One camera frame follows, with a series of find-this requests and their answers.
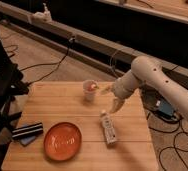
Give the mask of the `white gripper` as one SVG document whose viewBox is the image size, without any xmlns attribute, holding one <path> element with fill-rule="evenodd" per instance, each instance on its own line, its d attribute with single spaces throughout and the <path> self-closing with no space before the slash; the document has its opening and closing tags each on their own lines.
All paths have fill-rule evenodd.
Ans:
<svg viewBox="0 0 188 171">
<path fill-rule="evenodd" d="M 134 91 L 140 87 L 142 81 L 138 79 L 131 70 L 119 77 L 112 85 L 108 85 L 100 91 L 105 95 L 111 91 L 117 97 L 113 99 L 110 113 L 118 112 L 125 103 L 124 99 L 129 98 Z"/>
</svg>

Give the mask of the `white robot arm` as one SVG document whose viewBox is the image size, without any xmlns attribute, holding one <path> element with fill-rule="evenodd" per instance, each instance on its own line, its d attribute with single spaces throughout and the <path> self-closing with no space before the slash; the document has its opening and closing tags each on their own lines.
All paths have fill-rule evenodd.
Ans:
<svg viewBox="0 0 188 171">
<path fill-rule="evenodd" d="M 136 89 L 148 85 L 157 90 L 188 122 L 188 90 L 171 80 L 155 58 L 138 56 L 131 63 L 131 69 L 102 93 L 112 92 L 114 99 L 110 113 L 116 113 Z"/>
</svg>

